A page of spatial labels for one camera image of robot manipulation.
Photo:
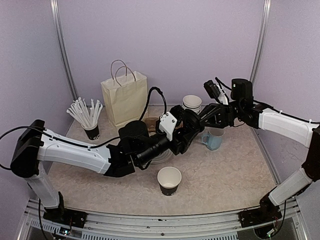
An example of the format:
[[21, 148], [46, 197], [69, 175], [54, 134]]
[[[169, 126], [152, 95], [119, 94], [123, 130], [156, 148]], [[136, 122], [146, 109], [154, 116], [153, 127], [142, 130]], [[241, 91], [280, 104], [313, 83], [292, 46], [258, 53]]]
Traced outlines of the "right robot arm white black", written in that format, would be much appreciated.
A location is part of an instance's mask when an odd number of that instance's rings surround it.
[[306, 158], [301, 166], [277, 187], [266, 194], [263, 205], [256, 210], [256, 218], [266, 222], [288, 198], [302, 192], [320, 179], [320, 124], [298, 118], [255, 100], [253, 84], [243, 78], [234, 78], [227, 87], [218, 78], [204, 83], [204, 89], [216, 102], [204, 107], [200, 123], [206, 127], [224, 129], [235, 126], [235, 120], [259, 130], [269, 132], [305, 149]]

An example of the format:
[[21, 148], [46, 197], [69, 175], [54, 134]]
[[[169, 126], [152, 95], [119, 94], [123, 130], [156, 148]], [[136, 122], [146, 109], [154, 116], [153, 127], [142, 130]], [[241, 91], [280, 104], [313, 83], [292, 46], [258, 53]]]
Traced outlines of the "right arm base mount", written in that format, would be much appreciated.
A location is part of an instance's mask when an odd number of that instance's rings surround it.
[[243, 210], [239, 212], [238, 217], [241, 227], [246, 228], [275, 221], [276, 219], [281, 219], [283, 216], [279, 209], [267, 212], [259, 207], [250, 210]]

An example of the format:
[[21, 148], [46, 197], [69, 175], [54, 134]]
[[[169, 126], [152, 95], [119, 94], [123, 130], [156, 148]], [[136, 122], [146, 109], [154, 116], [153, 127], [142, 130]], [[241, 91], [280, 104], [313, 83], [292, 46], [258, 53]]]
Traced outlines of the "black paper coffee cup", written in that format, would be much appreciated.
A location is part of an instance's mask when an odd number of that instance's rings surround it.
[[182, 173], [175, 167], [167, 166], [158, 171], [157, 181], [161, 193], [165, 196], [172, 196], [176, 193], [182, 180]]

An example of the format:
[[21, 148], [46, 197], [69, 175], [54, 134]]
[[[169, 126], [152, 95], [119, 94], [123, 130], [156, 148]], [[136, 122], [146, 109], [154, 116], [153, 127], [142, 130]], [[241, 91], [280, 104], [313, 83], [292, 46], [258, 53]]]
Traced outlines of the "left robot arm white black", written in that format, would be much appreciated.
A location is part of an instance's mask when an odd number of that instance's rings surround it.
[[127, 123], [118, 131], [117, 145], [110, 140], [94, 145], [61, 137], [45, 128], [39, 119], [21, 129], [8, 170], [24, 178], [45, 210], [63, 223], [70, 218], [70, 211], [64, 207], [62, 194], [50, 183], [41, 162], [63, 163], [120, 178], [134, 173], [136, 168], [147, 169], [166, 150], [175, 155], [185, 153], [204, 126], [198, 114], [177, 105], [159, 117], [154, 135], [148, 133], [141, 119]]

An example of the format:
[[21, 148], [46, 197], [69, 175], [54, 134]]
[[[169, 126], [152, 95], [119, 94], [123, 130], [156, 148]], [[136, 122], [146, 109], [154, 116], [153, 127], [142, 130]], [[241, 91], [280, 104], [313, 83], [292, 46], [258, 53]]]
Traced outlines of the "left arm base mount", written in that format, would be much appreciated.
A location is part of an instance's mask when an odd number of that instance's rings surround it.
[[86, 223], [87, 215], [88, 214], [83, 211], [68, 208], [53, 208], [45, 209], [43, 218], [54, 223], [83, 229]]

